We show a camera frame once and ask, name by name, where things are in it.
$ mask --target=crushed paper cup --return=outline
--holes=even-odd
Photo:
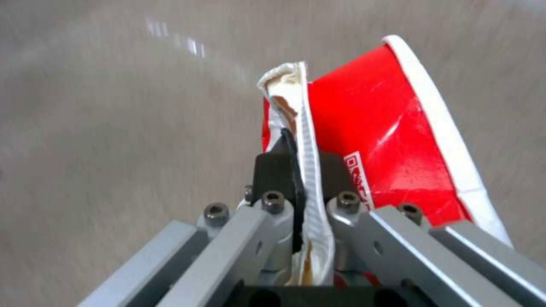
[[[324,207],[321,165],[314,134],[307,93],[305,63],[286,63],[267,72],[258,82],[266,99],[269,151],[289,128],[298,146],[298,164],[306,193],[303,246],[294,263],[298,265],[298,284],[331,285],[333,283],[334,236]]]
[[[414,203],[432,226],[467,219],[512,246],[434,82],[400,37],[383,42],[307,87],[303,63],[283,64],[258,83],[264,152],[282,128],[297,138],[309,201],[300,284],[331,284],[333,273],[317,148],[344,157],[368,209]]]

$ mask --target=metal bar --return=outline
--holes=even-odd
[[[352,242],[383,284],[409,279],[439,306],[517,305],[394,207],[362,214]]]
[[[158,306],[221,306],[240,282],[255,284],[276,242],[269,213],[243,206]]]
[[[546,270],[475,225],[464,221],[430,234],[520,304],[546,305]]]
[[[205,232],[172,221],[79,306],[155,305],[207,242]]]

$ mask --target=hex socket screw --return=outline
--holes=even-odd
[[[229,220],[229,209],[223,203],[213,203],[203,210],[205,223],[212,227],[222,227]]]
[[[284,195],[279,191],[267,191],[262,195],[262,210],[279,214],[284,210]]]
[[[252,201],[252,186],[251,185],[245,186],[245,201],[247,202]]]
[[[337,208],[348,214],[355,214],[360,209],[360,196],[351,191],[343,191],[337,195]]]
[[[403,216],[406,216],[415,224],[421,225],[421,221],[423,220],[423,211],[417,205],[412,203],[402,203],[400,206],[398,206],[398,210]]]

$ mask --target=bolt head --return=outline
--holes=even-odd
[[[221,227],[229,220],[229,209],[223,203],[213,203],[203,210],[205,223],[212,227]]]
[[[406,216],[415,224],[421,225],[423,211],[417,205],[412,203],[402,203],[400,206],[398,206],[398,210],[403,216]]]
[[[279,191],[267,191],[262,195],[262,210],[278,214],[284,210],[284,195]]]
[[[252,186],[251,185],[245,186],[245,201],[247,202],[252,201]]]
[[[360,196],[351,191],[343,191],[337,195],[337,208],[348,214],[355,214],[360,209]]]

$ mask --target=blurred floor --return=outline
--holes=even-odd
[[[545,4],[0,3],[0,305],[70,306],[171,219],[234,206],[257,79],[317,77],[399,34],[428,69],[516,247],[546,264]]]

